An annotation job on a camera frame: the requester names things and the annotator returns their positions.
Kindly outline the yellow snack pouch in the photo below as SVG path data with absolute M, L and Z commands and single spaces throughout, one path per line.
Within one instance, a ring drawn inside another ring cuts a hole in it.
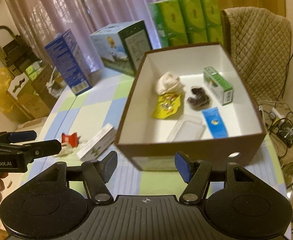
M 152 118 L 164 120 L 175 118 L 178 110 L 182 105 L 183 93 L 165 93 L 157 97 L 155 109 L 152 113 Z

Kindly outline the pink curtain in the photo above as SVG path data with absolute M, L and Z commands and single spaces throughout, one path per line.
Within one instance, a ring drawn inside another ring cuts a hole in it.
M 71 30 L 91 70 L 103 67 L 89 36 L 111 24 L 143 20 L 153 48 L 160 41 L 148 5 L 160 0 L 5 0 L 19 33 L 41 59 L 50 61 L 45 46 Z

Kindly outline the quilted beige chair cover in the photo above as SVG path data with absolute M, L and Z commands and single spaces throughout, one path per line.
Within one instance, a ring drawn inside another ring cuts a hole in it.
M 225 47 L 257 101 L 278 98 L 291 55 L 291 25 L 265 8 L 236 7 L 221 12 Z

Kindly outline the small floor fan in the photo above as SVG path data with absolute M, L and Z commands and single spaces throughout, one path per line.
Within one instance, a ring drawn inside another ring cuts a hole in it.
M 288 122 L 283 122 L 276 133 L 278 138 L 288 147 L 293 145 L 293 125 Z

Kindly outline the brown shoe box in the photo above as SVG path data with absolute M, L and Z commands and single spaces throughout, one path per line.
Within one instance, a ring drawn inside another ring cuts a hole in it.
M 233 87 L 230 103 L 222 105 L 205 84 L 203 71 L 214 68 Z M 183 85 L 181 104 L 164 119 L 156 119 L 157 81 L 165 74 L 177 75 Z M 227 136 L 213 137 L 201 107 L 189 102 L 192 90 L 203 88 L 209 108 L 218 110 Z M 142 171 L 175 169 L 174 155 L 209 161 L 216 170 L 229 162 L 251 163 L 266 131 L 257 105 L 229 55 L 218 43 L 190 44 L 145 53 L 125 105 L 115 144 Z

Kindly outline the white sock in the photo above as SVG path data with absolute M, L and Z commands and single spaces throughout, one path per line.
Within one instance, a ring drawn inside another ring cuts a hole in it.
M 166 72 L 155 83 L 155 92 L 158 95 L 183 92 L 184 84 L 178 75 Z

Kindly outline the yellow plastic bag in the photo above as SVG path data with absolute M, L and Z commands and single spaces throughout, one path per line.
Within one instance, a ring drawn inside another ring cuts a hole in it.
M 6 67 L 0 68 L 0 112 L 10 121 L 18 122 L 19 113 L 15 106 L 14 99 L 7 92 L 10 83 L 13 81 L 9 70 Z

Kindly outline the black folding trolley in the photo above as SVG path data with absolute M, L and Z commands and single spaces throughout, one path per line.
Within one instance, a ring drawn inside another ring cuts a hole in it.
M 6 30 L 13 38 L 4 47 L 0 45 L 0 61 L 9 70 L 12 76 L 19 76 L 31 64 L 40 61 L 32 48 L 20 35 L 15 35 L 12 30 L 5 25 L 1 25 L 0 30 Z

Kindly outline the green medicine box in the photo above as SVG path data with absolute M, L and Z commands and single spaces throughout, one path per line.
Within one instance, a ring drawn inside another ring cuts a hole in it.
M 213 67 L 203 69 L 204 84 L 213 93 L 220 105 L 233 102 L 233 86 L 218 73 Z

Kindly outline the cardboard boxes pile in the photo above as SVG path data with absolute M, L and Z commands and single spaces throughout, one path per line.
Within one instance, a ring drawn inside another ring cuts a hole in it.
M 50 114 L 65 87 L 66 82 L 57 68 L 36 61 L 11 81 L 7 94 L 33 120 Z

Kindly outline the green tissue pack bundle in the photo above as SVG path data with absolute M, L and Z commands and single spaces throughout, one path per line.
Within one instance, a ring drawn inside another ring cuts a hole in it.
M 194 43 L 223 44 L 218 0 L 161 0 L 148 4 L 162 48 Z

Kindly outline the red candy wrapper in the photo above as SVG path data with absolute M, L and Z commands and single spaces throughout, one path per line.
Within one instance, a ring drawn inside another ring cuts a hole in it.
M 72 147 L 77 147 L 79 145 L 79 137 L 77 132 L 72 133 L 71 135 L 62 133 L 61 135 L 62 143 L 67 143 Z

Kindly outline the white power strip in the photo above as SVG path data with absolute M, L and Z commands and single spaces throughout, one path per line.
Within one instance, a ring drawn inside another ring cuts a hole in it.
M 279 121 L 279 123 L 282 124 L 285 121 L 285 116 L 280 114 L 274 107 L 270 110 L 268 116 L 273 122 Z

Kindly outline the blue hand cream tube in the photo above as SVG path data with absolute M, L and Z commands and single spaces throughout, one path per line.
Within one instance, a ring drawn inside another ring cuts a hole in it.
M 202 110 L 207 126 L 214 139 L 227 138 L 228 132 L 217 107 Z

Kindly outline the dark velvet scrunchie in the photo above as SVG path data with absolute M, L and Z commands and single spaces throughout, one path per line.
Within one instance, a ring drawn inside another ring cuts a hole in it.
M 192 96 L 187 98 L 187 103 L 193 110 L 201 111 L 211 107 L 211 98 L 203 87 L 191 87 Z

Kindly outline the blue milk carton box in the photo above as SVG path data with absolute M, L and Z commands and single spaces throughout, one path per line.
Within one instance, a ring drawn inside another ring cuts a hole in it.
M 91 70 L 70 29 L 58 34 L 45 50 L 75 95 L 93 87 Z

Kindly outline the checked bed sheet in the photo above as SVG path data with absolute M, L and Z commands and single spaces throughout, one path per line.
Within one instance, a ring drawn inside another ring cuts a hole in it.
M 128 75 L 104 69 L 101 81 L 79 96 L 65 88 L 42 130 L 38 132 L 37 140 L 60 139 L 62 134 L 77 133 L 80 142 L 84 143 L 106 124 L 117 128 L 133 80 Z M 253 161 L 246 168 L 281 194 L 286 194 L 283 174 L 269 137 L 264 139 Z M 176 171 L 141 172 L 119 152 L 117 168 L 107 187 L 113 196 L 180 196 L 186 184 Z

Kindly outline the clear plastic tray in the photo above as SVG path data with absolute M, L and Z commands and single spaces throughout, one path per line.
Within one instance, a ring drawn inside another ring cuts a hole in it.
M 167 137 L 167 141 L 200 140 L 206 126 L 202 117 L 193 115 L 181 116 Z

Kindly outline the white ointment box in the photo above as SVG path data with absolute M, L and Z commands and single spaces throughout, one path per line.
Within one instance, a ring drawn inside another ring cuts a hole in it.
M 116 133 L 111 124 L 106 124 L 77 152 L 80 161 L 97 159 L 114 142 Z

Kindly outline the cow picture milk box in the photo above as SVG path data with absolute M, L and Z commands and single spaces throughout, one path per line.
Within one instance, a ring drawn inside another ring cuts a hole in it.
M 152 45 L 143 20 L 113 23 L 90 35 L 105 67 L 135 76 Z

